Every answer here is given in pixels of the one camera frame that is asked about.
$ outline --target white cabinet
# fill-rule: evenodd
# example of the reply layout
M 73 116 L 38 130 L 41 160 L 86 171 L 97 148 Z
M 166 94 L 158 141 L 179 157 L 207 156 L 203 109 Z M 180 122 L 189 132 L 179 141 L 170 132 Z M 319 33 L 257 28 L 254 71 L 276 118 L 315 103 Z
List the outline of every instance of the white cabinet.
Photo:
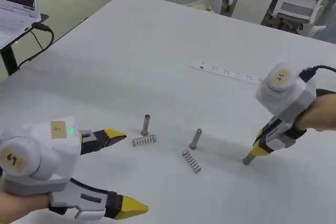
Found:
M 232 18 L 261 24 L 272 0 L 238 0 Z

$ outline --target human hand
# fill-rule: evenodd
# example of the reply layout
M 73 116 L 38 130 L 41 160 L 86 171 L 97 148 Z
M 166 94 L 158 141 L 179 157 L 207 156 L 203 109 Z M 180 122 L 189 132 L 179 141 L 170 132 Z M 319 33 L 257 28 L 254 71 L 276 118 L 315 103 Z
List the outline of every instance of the human hand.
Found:
M 0 224 L 9 224 L 32 211 L 49 206 L 49 196 L 30 195 L 16 196 L 0 192 Z
M 295 121 L 299 130 L 336 130 L 336 94 L 317 97 L 308 110 Z

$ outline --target white tabletop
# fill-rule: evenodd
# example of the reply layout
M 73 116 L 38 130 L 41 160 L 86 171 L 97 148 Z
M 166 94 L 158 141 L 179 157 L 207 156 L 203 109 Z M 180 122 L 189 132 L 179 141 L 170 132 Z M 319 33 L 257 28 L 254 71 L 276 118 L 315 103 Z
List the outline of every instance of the white tabletop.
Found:
M 334 223 L 336 142 L 306 134 L 246 167 L 270 114 L 257 86 L 190 69 L 204 60 L 264 77 L 278 62 L 335 66 L 336 46 L 161 0 L 113 0 L 0 84 L 0 125 L 74 115 L 80 129 L 112 127 L 124 141 L 80 158 L 74 178 L 147 204 L 121 223 Z M 336 90 L 335 75 L 318 73 Z M 151 115 L 157 142 L 133 147 Z M 197 128 L 194 174 L 181 153 Z M 48 210 L 17 223 L 75 223 Z M 109 219 L 100 223 L 112 223 Z

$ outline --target laptop keyboard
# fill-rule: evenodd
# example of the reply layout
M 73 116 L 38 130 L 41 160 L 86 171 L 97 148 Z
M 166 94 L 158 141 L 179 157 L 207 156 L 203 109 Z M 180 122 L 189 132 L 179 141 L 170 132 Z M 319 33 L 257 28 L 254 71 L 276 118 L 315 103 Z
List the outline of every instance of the laptop keyboard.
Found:
M 25 26 L 28 20 L 25 18 L 0 17 L 0 40 L 8 34 L 16 33 Z

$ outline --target laptop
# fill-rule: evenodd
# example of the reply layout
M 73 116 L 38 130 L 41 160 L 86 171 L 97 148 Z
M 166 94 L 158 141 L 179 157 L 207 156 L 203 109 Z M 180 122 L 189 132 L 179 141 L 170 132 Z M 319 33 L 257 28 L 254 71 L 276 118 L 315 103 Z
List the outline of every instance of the laptop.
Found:
M 0 50 L 40 20 L 37 0 L 0 0 Z

